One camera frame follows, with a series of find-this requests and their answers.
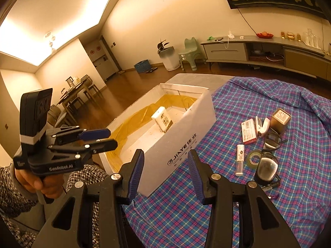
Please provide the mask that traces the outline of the left patterned sleeve forearm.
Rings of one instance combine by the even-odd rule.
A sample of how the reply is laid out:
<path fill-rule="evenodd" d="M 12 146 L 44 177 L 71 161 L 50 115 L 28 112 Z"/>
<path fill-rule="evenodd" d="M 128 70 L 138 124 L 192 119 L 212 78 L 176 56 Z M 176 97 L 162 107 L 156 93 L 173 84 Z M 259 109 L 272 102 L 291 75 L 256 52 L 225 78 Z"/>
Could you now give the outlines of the left patterned sleeve forearm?
<path fill-rule="evenodd" d="M 63 186 L 63 192 L 68 192 L 78 181 L 90 185 L 105 180 L 107 176 L 101 168 L 85 165 L 82 170 L 69 175 L 66 187 Z M 1 218 L 21 247 L 32 247 L 38 234 L 34 231 L 22 230 L 12 220 L 21 213 L 29 212 L 38 202 L 36 193 L 27 191 L 17 181 L 13 164 L 1 167 Z"/>

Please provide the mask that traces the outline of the person's left hand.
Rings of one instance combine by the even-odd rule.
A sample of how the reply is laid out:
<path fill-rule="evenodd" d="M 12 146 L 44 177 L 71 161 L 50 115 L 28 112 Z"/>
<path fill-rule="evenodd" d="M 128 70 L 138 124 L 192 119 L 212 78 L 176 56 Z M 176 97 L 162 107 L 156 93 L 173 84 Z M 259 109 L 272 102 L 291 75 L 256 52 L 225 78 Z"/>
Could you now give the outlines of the person's left hand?
<path fill-rule="evenodd" d="M 15 177 L 31 193 L 40 191 L 49 199 L 57 199 L 63 193 L 64 177 L 62 174 L 46 176 L 42 180 L 31 171 L 15 169 Z"/>

